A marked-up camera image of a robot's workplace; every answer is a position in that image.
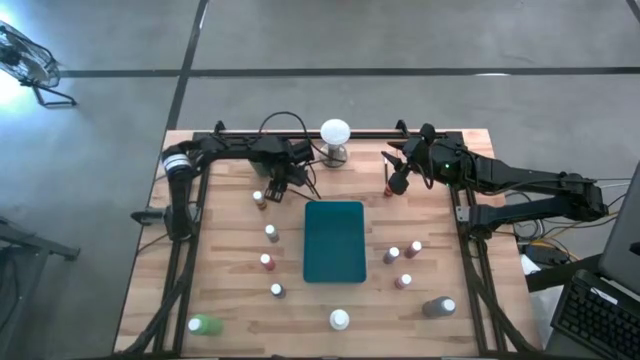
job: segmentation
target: small bottle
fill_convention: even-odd
[[[207,315],[198,314],[187,324],[193,335],[219,335],[222,333],[222,320]]]
[[[428,318],[449,316],[454,312],[456,312],[456,302],[448,296],[440,296],[422,305],[422,315]]]
[[[267,269],[267,271],[271,271],[276,268],[276,263],[269,254],[262,254],[260,256],[260,263],[265,269]]]
[[[256,191],[253,193],[253,201],[255,201],[258,209],[264,210],[267,208],[267,201],[264,199],[262,191]]]
[[[287,292],[280,284],[271,285],[271,294],[273,294],[273,296],[277,297],[278,299],[283,299],[285,296],[287,296]]]
[[[420,241],[414,241],[411,243],[411,246],[404,251],[404,256],[407,259],[413,259],[414,256],[418,255],[420,250],[422,250],[422,243]]]
[[[398,289],[406,288],[407,286],[409,286],[409,284],[411,284],[411,275],[404,274],[400,276],[399,278],[396,279],[395,284]]]
[[[267,238],[269,238],[269,241],[271,241],[272,243],[277,243],[278,240],[280,240],[280,236],[278,236],[278,231],[276,230],[276,227],[273,225],[265,226],[264,233],[267,235]]]
[[[329,324],[334,330],[342,331],[349,326],[349,314],[342,309],[334,310],[329,316]]]
[[[398,250],[397,247],[392,247],[389,248],[389,250],[384,254],[384,257],[382,258],[382,261],[389,265],[391,263],[393,263],[398,256],[400,256],[400,250]]]

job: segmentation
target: black stand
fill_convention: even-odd
[[[35,233],[29,233],[11,226],[10,221],[0,217],[0,244],[4,242],[10,245],[3,247],[2,252],[13,265],[15,286],[15,302],[11,306],[3,329],[0,332],[0,358],[9,359],[9,354],[17,351],[14,348],[14,340],[25,326],[25,318],[31,306],[31,300],[35,295],[40,277],[44,271],[49,255],[59,255],[67,261],[74,261],[80,253],[79,248],[73,248],[59,244],[55,241],[44,239]]]
[[[21,80],[20,81],[20,85],[30,87],[33,90],[33,93],[35,94],[36,99],[38,99],[38,104],[40,104],[40,105],[42,105],[42,106],[44,106],[46,108],[52,107],[52,106],[76,106],[76,105],[78,105],[76,100],[74,98],[72,98],[71,96],[63,94],[63,93],[55,91],[55,90],[51,90],[51,89],[46,88],[46,87],[42,87],[42,86],[34,83],[33,81]],[[51,93],[51,94],[58,95],[60,97],[68,99],[68,101],[45,101],[44,98],[42,97],[42,94],[40,93],[40,90],[46,91],[46,92]]]

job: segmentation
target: keyboard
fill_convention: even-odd
[[[640,304],[585,270],[564,286],[551,326],[605,358],[640,360]]]

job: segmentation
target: green bottle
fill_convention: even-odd
[[[189,320],[187,325],[193,335],[220,335],[222,333],[222,319],[198,314]]]

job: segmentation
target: electric fan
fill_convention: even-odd
[[[44,107],[77,104],[71,96],[51,89],[60,83],[58,62],[51,52],[3,21],[0,21],[0,69],[16,78],[20,85],[33,89],[38,104]],[[40,90],[67,101],[46,102]]]

